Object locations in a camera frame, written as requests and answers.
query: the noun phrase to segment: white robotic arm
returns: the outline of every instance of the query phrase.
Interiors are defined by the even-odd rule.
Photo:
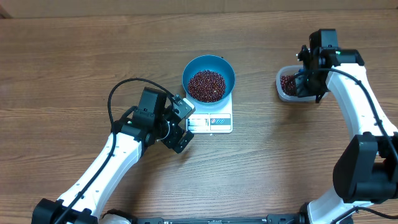
[[[333,68],[349,73],[358,80],[361,80],[371,95],[376,111],[382,119],[384,129],[388,135],[393,136],[394,132],[398,130],[388,120],[377,102],[366,78],[365,67],[357,63],[342,63],[340,66]],[[352,79],[337,72],[329,72],[326,84],[340,106],[347,124],[350,139],[356,134],[363,134],[365,132],[370,132],[375,136],[382,136],[364,92]],[[344,203],[343,199],[337,195],[335,188],[332,187],[319,199],[308,204],[308,217],[312,224],[331,223],[334,219],[352,209],[353,206],[368,207],[372,204],[369,201]]]
[[[76,197],[77,193],[94,176],[95,172],[105,161],[112,148],[113,135],[110,134],[104,149],[99,156],[90,165],[87,171],[80,179],[57,200],[63,200],[62,205],[67,207]],[[72,207],[72,209],[82,212],[84,209],[90,209],[91,215],[100,218],[105,203],[108,201],[115,187],[119,184],[124,174],[141,157],[142,141],[137,142],[133,136],[118,133],[116,135],[116,147],[112,158],[107,163],[99,176],[90,185],[82,198]]]
[[[136,80],[157,85],[163,91],[145,87],[139,106],[132,106],[114,122],[110,109],[113,92],[119,85]],[[171,104],[165,108],[167,97]],[[118,83],[109,95],[108,111],[113,133],[99,156],[56,202],[45,198],[39,202],[33,211],[32,224],[97,224],[105,203],[123,175],[156,139],[180,153],[193,138],[190,131],[185,133],[178,124],[195,111],[194,105],[149,80],[132,78]],[[125,224],[130,221],[108,212],[100,223]]]
[[[393,136],[394,132],[398,130],[388,120],[374,96],[366,77],[365,66],[360,66],[357,63],[342,63],[340,66],[332,68],[349,73],[358,80],[361,80],[373,100],[379,117],[382,119],[384,129],[389,136]],[[350,139],[356,134],[363,134],[365,132],[370,132],[374,136],[382,136],[364,92],[352,79],[337,72],[329,72],[326,84],[340,106]]]

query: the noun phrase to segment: kitchen scale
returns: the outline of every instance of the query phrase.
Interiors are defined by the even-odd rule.
[[[220,101],[204,103],[189,95],[189,80],[199,71],[204,70],[217,72],[224,78],[226,89]],[[182,86],[187,93],[186,98],[195,105],[195,112],[186,121],[186,130],[195,134],[231,133],[233,130],[232,90],[235,82],[235,72],[223,57],[202,55],[193,59],[185,67],[182,75]]]
[[[216,105],[205,106],[195,102],[190,95],[187,99],[195,105],[195,112],[187,119],[186,129],[192,133],[231,133],[233,130],[232,119],[232,94]]]

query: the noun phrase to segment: plastic container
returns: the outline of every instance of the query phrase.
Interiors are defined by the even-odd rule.
[[[225,93],[223,97],[216,102],[212,103],[205,103],[194,99],[188,92],[188,83],[193,78],[193,76],[204,70],[210,70],[219,73],[225,80]],[[235,87],[236,79],[235,79],[235,72],[232,66],[222,57],[215,56],[215,55],[202,55],[195,59],[193,59],[188,65],[185,67],[184,72],[182,73],[182,86],[187,93],[187,96],[195,102],[199,103],[204,106],[214,106],[225,99],[228,99],[227,96],[232,94],[232,90]]]
[[[308,96],[308,97],[297,97],[297,96],[289,96],[288,94],[284,93],[282,90],[282,85],[280,84],[280,78],[282,76],[289,76],[295,75],[299,72],[300,69],[303,69],[302,65],[291,65],[283,67],[279,70],[278,74],[276,75],[276,89],[278,91],[279,98],[284,102],[315,102],[316,96]]]

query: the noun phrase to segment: robotic arm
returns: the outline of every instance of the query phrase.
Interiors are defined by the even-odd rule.
[[[398,130],[372,92],[359,52],[340,49],[336,30],[321,29],[310,36],[310,49],[304,45],[298,59],[308,72],[295,79],[297,96],[315,95],[318,103],[326,91],[331,91],[351,138],[333,170],[333,187],[304,209],[308,223],[336,223],[347,218],[355,207],[397,198],[397,157],[388,138],[396,148]],[[383,163],[374,162],[377,154],[385,158]]]
[[[36,206],[32,224],[59,223],[88,224],[98,223],[105,203],[113,193],[123,175],[144,154],[145,150],[155,143],[162,141],[175,152],[182,152],[193,134],[178,125],[181,120],[189,117],[195,107],[187,99],[174,96],[171,105],[164,108],[167,94],[152,88],[144,89],[139,106],[133,106],[123,114],[120,120],[114,122],[116,129],[116,145],[113,155],[99,173],[96,179],[87,188],[81,198],[73,205],[72,210],[62,217],[67,207],[74,201],[78,193],[88,184],[97,170],[103,165],[113,146],[113,134],[110,134],[105,147],[94,160],[83,176],[56,202],[42,199]],[[127,221],[126,218],[110,215],[107,223]]]

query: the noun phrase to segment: clear plastic cup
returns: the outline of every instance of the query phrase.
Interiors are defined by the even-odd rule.
[[[289,96],[288,94],[284,93],[282,90],[282,85],[280,84],[280,78],[282,76],[289,76],[295,75],[299,72],[300,69],[303,69],[302,65],[291,65],[283,67],[279,70],[278,74],[276,75],[276,89],[278,90],[279,98],[284,102],[315,102],[316,96],[308,96],[308,97],[297,97],[297,96]]]

